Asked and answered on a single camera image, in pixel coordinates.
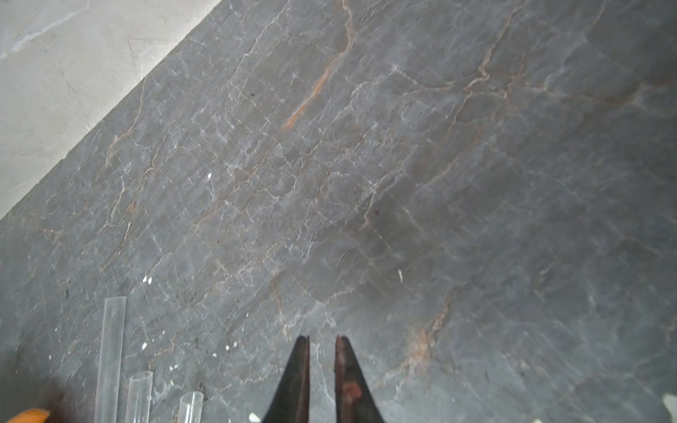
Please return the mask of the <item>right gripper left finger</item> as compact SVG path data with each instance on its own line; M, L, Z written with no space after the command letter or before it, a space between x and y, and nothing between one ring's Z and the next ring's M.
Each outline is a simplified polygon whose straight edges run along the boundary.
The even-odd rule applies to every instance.
M308 423L310 338L299 336L262 423Z

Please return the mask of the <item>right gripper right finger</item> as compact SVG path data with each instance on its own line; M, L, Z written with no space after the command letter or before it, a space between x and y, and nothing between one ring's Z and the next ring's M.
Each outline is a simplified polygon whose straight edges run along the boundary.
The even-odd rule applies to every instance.
M336 338L334 373L337 423L385 423L346 336Z

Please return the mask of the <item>clear test tube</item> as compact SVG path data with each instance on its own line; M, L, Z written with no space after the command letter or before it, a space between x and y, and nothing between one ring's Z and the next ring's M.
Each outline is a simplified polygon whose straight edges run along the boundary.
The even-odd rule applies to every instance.
M117 422L126 301L125 296L105 300L93 419L95 423Z
M177 423L200 423L204 394L200 391L187 392L179 400Z
M153 372L142 371L130 378L126 403L126 423L149 423Z

